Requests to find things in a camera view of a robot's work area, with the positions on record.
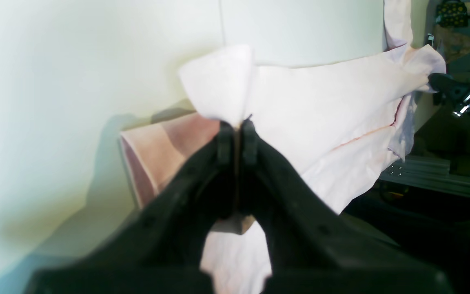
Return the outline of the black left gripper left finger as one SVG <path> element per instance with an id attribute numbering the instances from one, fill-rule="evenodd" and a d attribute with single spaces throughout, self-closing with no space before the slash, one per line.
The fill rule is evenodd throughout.
<path id="1" fill-rule="evenodd" d="M 212 294 L 200 270 L 207 235 L 234 210 L 234 128 L 194 153 L 125 229 L 71 265 L 43 269 L 26 294 Z"/>

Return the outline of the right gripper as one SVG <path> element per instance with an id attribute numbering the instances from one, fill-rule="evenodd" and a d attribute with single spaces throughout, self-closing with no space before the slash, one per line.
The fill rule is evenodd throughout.
<path id="1" fill-rule="evenodd" d="M 455 117 L 470 116 L 470 82 L 457 81 L 444 73 L 432 73 L 428 84 L 436 92 L 432 95 L 434 106 L 449 102 L 455 106 Z"/>

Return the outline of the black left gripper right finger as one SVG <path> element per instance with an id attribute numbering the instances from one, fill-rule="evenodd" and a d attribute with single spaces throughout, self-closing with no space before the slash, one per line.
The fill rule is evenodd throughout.
<path id="1" fill-rule="evenodd" d="M 240 207 L 263 229 L 272 266 L 263 293 L 453 294 L 442 271 L 349 227 L 249 119 L 240 137 Z"/>

